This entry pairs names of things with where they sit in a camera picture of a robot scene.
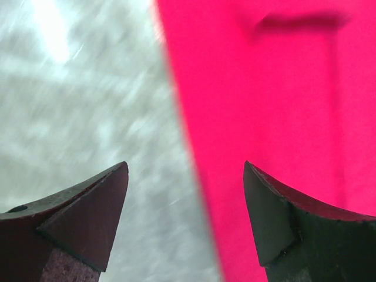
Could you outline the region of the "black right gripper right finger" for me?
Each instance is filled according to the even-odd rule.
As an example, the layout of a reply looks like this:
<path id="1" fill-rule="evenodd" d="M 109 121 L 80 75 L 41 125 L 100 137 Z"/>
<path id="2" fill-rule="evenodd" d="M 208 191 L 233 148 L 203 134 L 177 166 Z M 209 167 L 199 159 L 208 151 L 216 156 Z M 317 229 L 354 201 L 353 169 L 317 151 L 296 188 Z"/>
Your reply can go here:
<path id="1" fill-rule="evenodd" d="M 375 280 L 375 217 L 321 202 L 249 162 L 243 182 L 268 281 Z"/>

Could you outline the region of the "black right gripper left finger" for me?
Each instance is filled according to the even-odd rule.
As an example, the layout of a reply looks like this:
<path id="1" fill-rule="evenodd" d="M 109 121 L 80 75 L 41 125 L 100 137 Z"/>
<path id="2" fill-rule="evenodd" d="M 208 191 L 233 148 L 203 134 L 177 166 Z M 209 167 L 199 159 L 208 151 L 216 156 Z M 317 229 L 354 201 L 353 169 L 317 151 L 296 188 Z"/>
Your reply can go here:
<path id="1" fill-rule="evenodd" d="M 120 162 L 1 214 L 2 281 L 98 281 L 108 267 L 129 182 Z"/>

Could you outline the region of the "red t shirt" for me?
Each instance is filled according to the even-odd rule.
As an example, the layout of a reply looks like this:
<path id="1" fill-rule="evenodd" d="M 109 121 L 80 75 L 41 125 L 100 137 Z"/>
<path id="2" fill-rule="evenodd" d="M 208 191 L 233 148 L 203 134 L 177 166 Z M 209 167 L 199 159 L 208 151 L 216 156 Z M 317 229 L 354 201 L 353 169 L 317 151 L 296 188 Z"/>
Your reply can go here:
<path id="1" fill-rule="evenodd" d="M 158 1 L 225 281 L 265 281 L 243 190 L 250 162 L 375 214 L 374 1 Z"/>

